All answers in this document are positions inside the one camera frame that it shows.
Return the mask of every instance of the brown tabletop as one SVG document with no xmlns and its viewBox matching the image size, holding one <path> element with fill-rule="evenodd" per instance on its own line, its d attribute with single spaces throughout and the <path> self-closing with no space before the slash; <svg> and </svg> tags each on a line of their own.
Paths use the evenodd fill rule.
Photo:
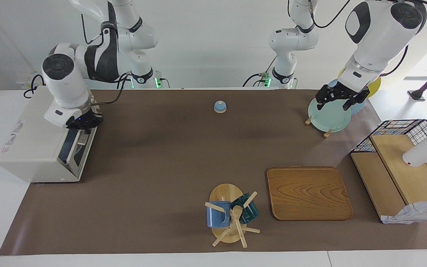
<svg viewBox="0 0 427 267">
<path fill-rule="evenodd" d="M 98 101 L 115 91 L 94 91 Z M 316 91 L 125 91 L 105 121 L 80 182 L 31 184 L 0 255 L 427 248 L 427 221 L 384 225 L 349 151 L 379 124 L 369 103 L 328 139 L 305 126 Z M 224 100 L 224 114 L 213 111 Z M 334 166 L 354 209 L 347 221 L 277 221 L 265 172 Z M 260 234 L 220 243 L 204 202 L 218 184 L 257 191 Z"/>
</svg>

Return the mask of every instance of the black wire rack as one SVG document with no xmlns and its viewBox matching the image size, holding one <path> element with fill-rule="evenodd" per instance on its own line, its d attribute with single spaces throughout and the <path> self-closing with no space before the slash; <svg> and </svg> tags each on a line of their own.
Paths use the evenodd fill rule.
<svg viewBox="0 0 427 267">
<path fill-rule="evenodd" d="M 371 143 L 373 135 L 408 135 L 413 144 L 418 144 L 427 137 L 427 120 L 392 120 L 379 125 L 367 138 L 358 144 L 351 153 L 376 152 Z"/>
</svg>

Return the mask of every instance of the green mug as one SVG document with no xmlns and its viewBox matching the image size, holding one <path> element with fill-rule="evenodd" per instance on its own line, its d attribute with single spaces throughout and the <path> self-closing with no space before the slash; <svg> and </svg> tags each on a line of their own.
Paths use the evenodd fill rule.
<svg viewBox="0 0 427 267">
<path fill-rule="evenodd" d="M 246 193 L 243 196 L 232 201 L 232 203 L 230 204 L 230 208 L 234 208 L 235 206 L 242 207 L 243 212 L 239 220 L 241 224 L 250 223 L 252 220 L 256 219 L 256 217 L 258 217 L 259 215 L 259 211 L 256 208 L 255 203 L 253 201 L 251 201 L 246 208 L 243 207 L 243 205 L 249 199 L 249 197 L 250 197 L 250 194 Z"/>
</svg>

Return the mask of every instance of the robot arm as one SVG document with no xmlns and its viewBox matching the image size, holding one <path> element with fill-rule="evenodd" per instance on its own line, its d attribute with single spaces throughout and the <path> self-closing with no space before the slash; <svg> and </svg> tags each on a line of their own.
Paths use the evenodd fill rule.
<svg viewBox="0 0 427 267">
<path fill-rule="evenodd" d="M 88 47 L 62 43 L 52 49 L 42 64 L 42 75 L 54 96 L 44 116 L 59 127 L 86 130 L 98 126 L 103 118 L 93 112 L 83 79 L 117 81 L 122 72 L 119 64 L 119 53 L 122 53 L 129 61 L 130 74 L 138 88 L 157 87 L 155 71 L 141 49 L 153 48 L 158 41 L 154 30 L 137 14 L 132 0 L 70 2 L 100 22 L 102 42 Z"/>
<path fill-rule="evenodd" d="M 371 1 L 357 5 L 350 13 L 345 29 L 357 44 L 337 85 L 324 85 L 315 96 L 320 110 L 327 102 L 348 99 L 344 110 L 362 103 L 367 85 L 374 82 L 388 63 L 420 32 L 426 21 L 426 9 L 413 0 Z"/>
<path fill-rule="evenodd" d="M 312 0 L 312 8 L 319 0 Z M 271 86 L 289 88 L 292 83 L 295 66 L 298 62 L 294 51 L 309 50 L 317 46 L 319 34 L 310 15 L 310 0 L 294 0 L 290 5 L 291 20 L 296 24 L 293 29 L 280 29 L 270 36 L 269 46 L 276 52 L 276 66 L 271 69 Z"/>
</svg>

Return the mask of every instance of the plate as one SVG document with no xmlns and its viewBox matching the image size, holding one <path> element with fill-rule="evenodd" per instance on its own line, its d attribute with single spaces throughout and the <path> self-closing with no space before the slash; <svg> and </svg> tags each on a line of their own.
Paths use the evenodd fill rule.
<svg viewBox="0 0 427 267">
<path fill-rule="evenodd" d="M 326 103 L 322 110 L 317 109 L 317 101 L 315 98 L 309 104 L 307 113 L 311 118 L 311 123 L 315 128 L 329 132 L 339 132 L 349 125 L 352 112 L 350 109 L 344 111 L 342 106 L 347 100 L 339 99 Z"/>
</svg>

